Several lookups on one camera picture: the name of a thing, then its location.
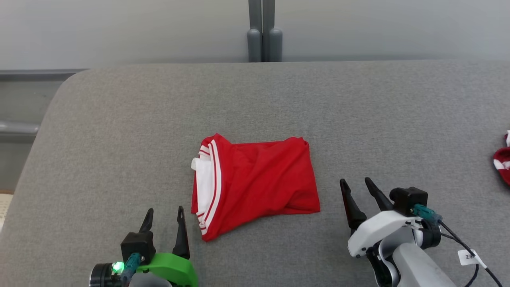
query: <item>gray bar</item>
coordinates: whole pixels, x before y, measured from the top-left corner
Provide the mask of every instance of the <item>gray bar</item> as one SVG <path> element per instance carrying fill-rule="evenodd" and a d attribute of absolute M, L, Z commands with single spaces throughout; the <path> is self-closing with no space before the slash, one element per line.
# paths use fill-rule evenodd
<path fill-rule="evenodd" d="M 250 15 L 250 29 L 257 29 L 262 32 L 261 0 L 248 0 L 248 13 Z"/>
<path fill-rule="evenodd" d="M 250 29 L 248 37 L 248 61 L 250 63 L 262 62 L 262 37 L 257 29 Z"/>
<path fill-rule="evenodd" d="M 2 81 L 65 81 L 72 75 L 86 69 L 55 70 L 0 70 Z"/>
<path fill-rule="evenodd" d="M 262 61 L 269 62 L 269 32 L 274 28 L 275 0 L 262 0 Z"/>
<path fill-rule="evenodd" d="M 269 32 L 269 62 L 282 61 L 283 32 L 273 28 Z"/>
<path fill-rule="evenodd" d="M 26 134 L 36 135 L 39 125 L 21 122 L 0 121 L 0 134 Z"/>

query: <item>black cable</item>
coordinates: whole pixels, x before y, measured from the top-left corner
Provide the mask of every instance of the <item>black cable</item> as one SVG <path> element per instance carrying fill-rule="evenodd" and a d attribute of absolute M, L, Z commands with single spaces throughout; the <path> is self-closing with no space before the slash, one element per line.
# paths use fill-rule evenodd
<path fill-rule="evenodd" d="M 480 269 L 480 266 L 477 264 L 475 268 L 475 274 L 473 274 L 473 277 L 471 277 L 471 280 L 466 284 L 464 287 L 469 287 L 473 282 L 475 281 L 476 277 L 478 276 L 478 270 Z"/>
<path fill-rule="evenodd" d="M 465 243 L 464 243 L 464 242 L 463 242 L 463 241 L 462 241 L 462 240 L 461 240 L 461 239 L 457 236 L 457 234 L 455 234 L 453 231 L 451 231 L 451 229 L 450 229 L 448 226 L 446 226 L 446 224 L 444 224 L 444 222 L 443 222 L 442 220 L 438 220 L 438 223 L 439 223 L 439 224 L 441 224 L 441 226 L 443 226 L 443 227 L 444 227 L 444 228 L 445 228 L 448 232 L 450 232 L 451 236 L 453 236 L 455 239 L 457 239 L 457 240 L 458 240 L 458 243 L 459 243 L 460 245 L 462 245 L 462 246 L 463 246 L 463 247 L 464 247 L 464 248 L 465 248 L 465 249 L 469 252 L 469 254 L 471 254 L 471 256 L 473 256 L 473 258 L 475 258 L 475 257 L 476 257 L 476 254 L 475 254 L 473 251 L 471 251 L 471 248 L 469 248 L 469 246 L 468 246 L 467 244 L 465 244 Z"/>
<path fill-rule="evenodd" d="M 503 287 L 503 285 L 501 284 L 501 282 L 499 282 L 498 278 L 496 278 L 496 275 L 494 275 L 494 273 L 492 273 L 492 271 L 489 269 L 489 267 L 485 268 L 485 271 L 487 271 L 487 273 L 492 277 L 492 279 L 498 283 L 498 286 L 499 287 Z"/>
<path fill-rule="evenodd" d="M 459 243 L 459 244 L 460 244 L 460 241 L 458 241 L 458 240 L 457 240 L 455 237 L 453 237 L 453 236 L 447 235 L 447 234 L 442 233 L 442 232 L 441 232 L 441 235 L 442 235 L 442 236 L 444 236 L 444 237 L 446 237 L 446 238 L 449 238 L 449 239 L 451 239 L 451 240 L 453 240 L 453 241 L 455 241 L 455 242 L 457 242 L 457 243 Z M 478 276 L 478 270 L 479 270 L 479 269 L 480 269 L 480 266 L 479 266 L 478 264 L 476 264 L 475 273 L 473 274 L 473 277 L 471 277 L 471 279 L 469 280 L 469 282 L 468 282 L 468 283 L 466 284 L 466 286 L 464 286 L 464 287 L 469 287 L 469 286 L 471 286 L 471 284 L 473 284 L 473 282 L 475 281 L 476 277 Z"/>
<path fill-rule="evenodd" d="M 446 233 L 442 233 L 442 232 L 441 232 L 441 235 L 446 237 L 446 238 L 449 238 L 449 239 L 451 239 L 451 240 L 453 240 L 453 241 L 455 241 L 455 242 L 457 242 L 459 244 L 461 243 L 460 241 L 458 241 L 455 237 L 453 237 L 451 235 L 447 235 Z"/>
<path fill-rule="evenodd" d="M 442 220 L 438 220 L 438 223 L 443 226 L 457 241 L 460 245 L 462 245 L 468 252 L 469 254 L 471 254 L 471 256 L 473 257 L 476 257 L 476 254 L 474 254 L 473 251 L 471 251 L 471 248 L 465 244 L 458 236 L 457 234 L 455 234 L 453 231 L 451 231 L 451 229 L 446 226 L 446 224 L 444 224 L 444 222 Z M 494 275 L 494 273 L 492 273 L 492 271 L 487 267 L 485 268 L 485 270 L 487 271 L 487 273 L 492 277 L 492 279 L 494 280 L 494 282 L 496 282 L 496 284 L 498 284 L 499 287 L 503 287 L 503 285 L 501 284 L 501 282 L 498 280 L 498 278 L 496 277 L 496 275 Z"/>

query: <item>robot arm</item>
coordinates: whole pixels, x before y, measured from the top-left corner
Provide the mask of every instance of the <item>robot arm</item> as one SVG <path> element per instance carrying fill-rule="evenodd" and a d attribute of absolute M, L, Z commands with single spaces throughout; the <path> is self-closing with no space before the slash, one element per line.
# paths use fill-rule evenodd
<path fill-rule="evenodd" d="M 410 187 L 390 192 L 391 201 L 370 178 L 365 178 L 370 195 L 381 210 L 367 219 L 351 196 L 347 182 L 340 180 L 351 237 L 347 247 L 352 257 L 367 256 L 379 286 L 455 286 L 423 249 L 437 246 L 441 231 L 433 221 L 417 216 L 426 206 L 428 194 Z"/>
<path fill-rule="evenodd" d="M 124 287 L 130 284 L 135 274 L 135 277 L 147 275 L 149 280 L 138 280 L 143 282 L 138 285 L 143 286 L 148 286 L 148 282 L 160 286 L 161 282 L 158 281 L 161 280 L 177 286 L 198 286 L 195 270 L 188 260 L 190 250 L 183 207 L 179 206 L 178 211 L 177 240 L 172 253 L 156 253 L 152 242 L 154 234 L 150 230 L 154 210 L 150 208 L 140 230 L 128 233 L 120 244 L 123 261 L 97 264 L 90 274 L 89 286 Z"/>

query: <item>white stripe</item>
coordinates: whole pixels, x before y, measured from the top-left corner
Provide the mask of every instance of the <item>white stripe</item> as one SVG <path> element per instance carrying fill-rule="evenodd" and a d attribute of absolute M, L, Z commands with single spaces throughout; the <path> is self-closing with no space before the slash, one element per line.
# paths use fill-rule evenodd
<path fill-rule="evenodd" d="M 497 170 L 504 170 L 505 169 L 505 167 L 503 166 L 501 161 L 499 161 L 497 159 L 494 160 L 494 166 L 496 167 Z"/>
<path fill-rule="evenodd" d="M 204 222 L 202 222 L 201 220 L 202 220 L 201 218 L 198 219 L 198 221 L 199 221 L 198 226 L 200 227 L 200 232 L 202 233 L 202 235 L 204 235 L 207 233 L 207 226 L 205 226 Z"/>
<path fill-rule="evenodd" d="M 198 152 L 198 155 L 200 156 L 200 158 L 202 158 L 202 157 L 206 157 L 207 159 L 209 159 L 209 158 L 211 157 L 210 155 L 206 154 L 206 153 L 205 153 L 205 152 L 203 152 L 203 151 L 199 151 L 199 152 Z"/>
<path fill-rule="evenodd" d="M 209 154 L 211 153 L 211 151 L 209 150 L 209 148 L 208 148 L 208 147 L 206 147 L 206 146 L 201 146 L 201 147 L 200 147 L 200 149 L 201 149 L 201 150 L 203 150 L 203 151 L 205 151 L 206 153 L 209 153 Z"/>
<path fill-rule="evenodd" d="M 214 213 L 216 213 L 216 209 L 218 208 L 218 204 L 220 202 L 221 197 L 221 166 L 220 166 L 220 157 L 218 154 L 218 147 L 216 146 L 216 141 L 212 140 L 211 143 L 212 148 L 211 151 L 214 153 L 214 164 L 216 166 L 216 196 L 214 197 L 213 206 L 211 208 L 211 212 L 207 217 L 206 226 L 209 227 L 211 221 L 213 220 Z"/>
<path fill-rule="evenodd" d="M 501 162 L 501 161 L 495 159 L 494 166 L 498 170 L 510 170 L 510 161 Z"/>
<path fill-rule="evenodd" d="M 506 131 L 506 146 L 510 148 L 510 131 Z"/>

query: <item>gray wall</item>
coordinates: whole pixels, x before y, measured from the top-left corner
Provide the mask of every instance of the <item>gray wall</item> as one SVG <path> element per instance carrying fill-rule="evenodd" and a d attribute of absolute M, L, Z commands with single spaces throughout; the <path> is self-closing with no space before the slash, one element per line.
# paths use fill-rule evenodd
<path fill-rule="evenodd" d="M 276 0 L 283 60 L 510 60 L 509 0 Z"/>
<path fill-rule="evenodd" d="M 247 61 L 247 0 L 2 0 L 0 70 Z M 510 59 L 508 0 L 276 0 L 284 61 Z"/>
<path fill-rule="evenodd" d="M 247 0 L 0 0 L 0 70 L 248 57 Z"/>

